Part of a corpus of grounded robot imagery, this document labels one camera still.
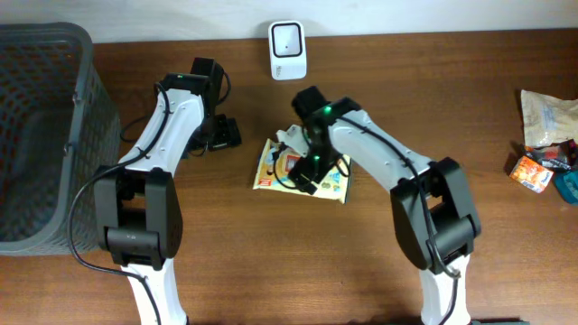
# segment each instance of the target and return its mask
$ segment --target orange box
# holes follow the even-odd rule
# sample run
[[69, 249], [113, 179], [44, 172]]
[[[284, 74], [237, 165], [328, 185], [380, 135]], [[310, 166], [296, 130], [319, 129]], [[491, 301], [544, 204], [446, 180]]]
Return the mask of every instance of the orange box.
[[517, 161], [516, 167], [509, 175], [512, 180], [520, 182], [536, 193], [545, 190], [545, 187], [552, 180], [552, 176], [554, 176], [554, 172], [526, 156]]

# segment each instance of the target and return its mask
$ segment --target snack bag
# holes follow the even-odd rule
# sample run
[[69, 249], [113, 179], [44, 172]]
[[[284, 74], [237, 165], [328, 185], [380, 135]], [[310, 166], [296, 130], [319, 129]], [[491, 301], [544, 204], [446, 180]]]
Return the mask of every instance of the snack bag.
[[574, 140], [570, 140], [567, 143], [563, 143], [562, 146], [568, 154], [568, 163], [572, 167], [573, 171], [578, 171], [578, 145]]
[[554, 172], [568, 172], [572, 166], [561, 145], [553, 145], [542, 149], [524, 146], [526, 156], [536, 163], [551, 169]]
[[509, 177], [520, 182], [530, 190], [541, 193], [545, 190], [550, 180], [552, 180], [553, 175], [554, 172], [524, 156], [517, 162], [516, 167], [514, 167]]
[[[263, 148], [263, 152], [261, 153], [261, 158], [259, 159], [259, 165], [256, 169], [253, 190], [279, 190], [293, 194], [310, 196], [309, 194], [299, 190], [289, 190], [285, 188], [283, 185], [279, 184], [275, 178], [273, 173], [273, 153], [276, 152], [278, 147], [279, 144], [276, 144], [273, 141], [267, 139], [265, 147]], [[301, 158], [301, 155], [299, 155], [291, 148], [287, 148], [281, 153], [276, 165], [277, 175], [279, 176], [280, 181], [287, 185], [294, 186], [287, 175], [289, 174], [289, 171], [293, 169], [299, 158]], [[351, 158], [344, 154], [343, 159], [349, 166], [351, 165]], [[340, 167], [343, 171], [347, 172], [348, 167], [345, 165], [345, 163], [340, 162]], [[350, 186], [350, 178], [351, 175], [349, 175], [349, 177], [344, 177], [340, 174], [340, 171], [337, 169], [337, 167], [333, 167], [319, 184], [314, 183], [314, 185], [317, 186], [317, 191], [315, 194], [313, 194], [313, 196], [315, 198], [338, 200], [341, 203], [345, 203], [347, 192]]]
[[562, 100], [522, 90], [524, 141], [544, 147], [578, 138], [578, 100]]

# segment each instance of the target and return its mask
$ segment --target wooden desk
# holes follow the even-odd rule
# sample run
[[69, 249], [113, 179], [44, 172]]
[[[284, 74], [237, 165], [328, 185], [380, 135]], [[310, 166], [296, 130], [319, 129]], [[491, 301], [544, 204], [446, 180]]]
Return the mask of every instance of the wooden desk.
[[[298, 122], [290, 102], [318, 85], [355, 98], [419, 153], [463, 165], [482, 222], [468, 269], [475, 319], [578, 321], [578, 209], [550, 186], [535, 194], [504, 173], [523, 141], [518, 93], [578, 97], [578, 30], [310, 38], [303, 80], [271, 79], [266, 40], [95, 46], [123, 123], [154, 107], [152, 85], [213, 57], [233, 89], [218, 111], [243, 144], [183, 161], [184, 237], [176, 260], [195, 322], [327, 324], [419, 316], [421, 287], [398, 248], [389, 197], [360, 168], [347, 205], [251, 190], [265, 139]], [[87, 259], [112, 265], [105, 253]], [[128, 281], [70, 256], [0, 258], [4, 324], [136, 324]]]

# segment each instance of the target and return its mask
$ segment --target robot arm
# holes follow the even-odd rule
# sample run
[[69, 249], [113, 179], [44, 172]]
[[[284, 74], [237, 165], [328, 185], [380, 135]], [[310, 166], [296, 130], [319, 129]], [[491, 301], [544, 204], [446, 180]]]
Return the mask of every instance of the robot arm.
[[[433, 162], [406, 148], [377, 127], [351, 99], [330, 103], [312, 87], [300, 92], [293, 106], [311, 143], [306, 157], [290, 171], [289, 179], [301, 185], [303, 191], [314, 191], [312, 182], [322, 180], [340, 154], [350, 156], [390, 192], [397, 242], [410, 262], [420, 269], [424, 324], [470, 323], [465, 302], [465, 271], [473, 239], [480, 234], [480, 221], [458, 163], [450, 158]], [[415, 168], [425, 193], [443, 199], [426, 217], [415, 175], [400, 155]], [[441, 258], [435, 257], [426, 218], [431, 218], [432, 238]], [[444, 268], [459, 272], [461, 277], [454, 281], [443, 272]]]
[[[182, 215], [172, 176], [183, 153], [191, 149], [216, 150], [240, 144], [234, 119], [215, 116], [223, 76], [219, 64], [202, 58], [195, 59], [191, 74], [168, 74], [160, 82], [167, 99], [162, 92], [158, 94], [148, 125], [120, 162], [137, 157], [158, 136], [154, 147], [145, 158], [98, 180], [94, 187], [100, 247], [110, 252], [123, 271], [145, 279], [159, 321], [165, 325], [188, 323], [173, 268], [181, 244]], [[128, 203], [135, 197], [144, 198], [143, 207]], [[141, 323], [158, 324], [143, 285], [132, 277], [129, 282]]]

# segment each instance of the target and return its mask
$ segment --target gray plastic basket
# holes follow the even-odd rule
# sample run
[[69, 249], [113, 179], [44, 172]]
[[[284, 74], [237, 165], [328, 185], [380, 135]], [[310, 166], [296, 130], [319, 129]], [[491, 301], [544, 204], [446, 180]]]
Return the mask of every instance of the gray plastic basket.
[[[0, 255], [56, 255], [67, 212], [101, 164], [117, 160], [117, 110], [72, 23], [0, 25]], [[92, 191], [76, 210], [80, 252], [96, 247]]]

